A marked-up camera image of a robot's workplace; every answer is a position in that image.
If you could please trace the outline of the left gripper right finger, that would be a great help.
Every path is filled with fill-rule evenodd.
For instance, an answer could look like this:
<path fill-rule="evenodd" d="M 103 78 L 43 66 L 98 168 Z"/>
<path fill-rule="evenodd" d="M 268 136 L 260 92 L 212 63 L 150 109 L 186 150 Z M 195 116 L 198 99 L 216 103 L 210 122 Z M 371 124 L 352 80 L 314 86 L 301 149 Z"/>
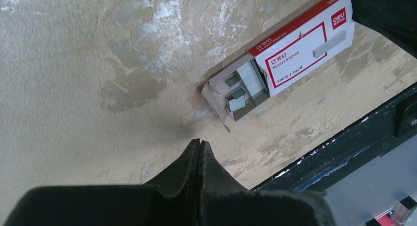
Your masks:
<path fill-rule="evenodd" d="M 209 142 L 198 157 L 200 226 L 334 226 L 324 197 L 312 191 L 250 191 L 216 160 Z"/>

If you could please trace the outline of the red white staple box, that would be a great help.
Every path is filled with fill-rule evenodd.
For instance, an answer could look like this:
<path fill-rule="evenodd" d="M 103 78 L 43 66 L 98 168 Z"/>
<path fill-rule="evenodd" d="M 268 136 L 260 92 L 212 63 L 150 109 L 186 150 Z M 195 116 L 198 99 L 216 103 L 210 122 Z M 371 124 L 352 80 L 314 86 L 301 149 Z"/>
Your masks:
<path fill-rule="evenodd" d="M 352 0 L 321 0 L 205 82 L 201 95 L 222 123 L 267 99 L 350 47 Z"/>

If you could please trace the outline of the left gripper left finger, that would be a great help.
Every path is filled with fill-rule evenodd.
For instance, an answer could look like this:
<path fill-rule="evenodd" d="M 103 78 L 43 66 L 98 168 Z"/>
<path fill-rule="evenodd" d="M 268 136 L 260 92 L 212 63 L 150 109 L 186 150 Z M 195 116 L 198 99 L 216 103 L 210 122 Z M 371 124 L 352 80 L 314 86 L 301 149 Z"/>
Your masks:
<path fill-rule="evenodd" d="M 7 226 L 195 226 L 200 140 L 143 185 L 42 186 L 26 192 Z"/>

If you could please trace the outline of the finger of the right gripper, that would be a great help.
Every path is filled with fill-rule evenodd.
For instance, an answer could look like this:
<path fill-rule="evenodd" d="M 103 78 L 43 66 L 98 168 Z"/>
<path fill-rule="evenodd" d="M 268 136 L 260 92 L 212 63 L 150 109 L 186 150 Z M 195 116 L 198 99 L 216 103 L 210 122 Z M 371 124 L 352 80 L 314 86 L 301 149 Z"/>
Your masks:
<path fill-rule="evenodd" d="M 353 20 L 417 57 L 417 0 L 352 0 Z"/>

